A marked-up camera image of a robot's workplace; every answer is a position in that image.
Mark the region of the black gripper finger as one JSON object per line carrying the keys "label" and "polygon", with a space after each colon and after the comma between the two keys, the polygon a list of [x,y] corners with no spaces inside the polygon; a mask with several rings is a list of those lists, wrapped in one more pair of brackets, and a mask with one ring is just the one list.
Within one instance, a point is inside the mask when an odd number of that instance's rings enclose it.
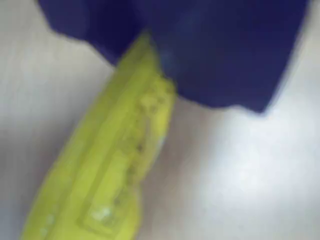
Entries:
{"label": "black gripper finger", "polygon": [[290,60],[306,0],[149,0],[147,26],[178,94],[262,113]]}
{"label": "black gripper finger", "polygon": [[144,25],[132,0],[38,0],[50,28],[85,41],[115,65]]}

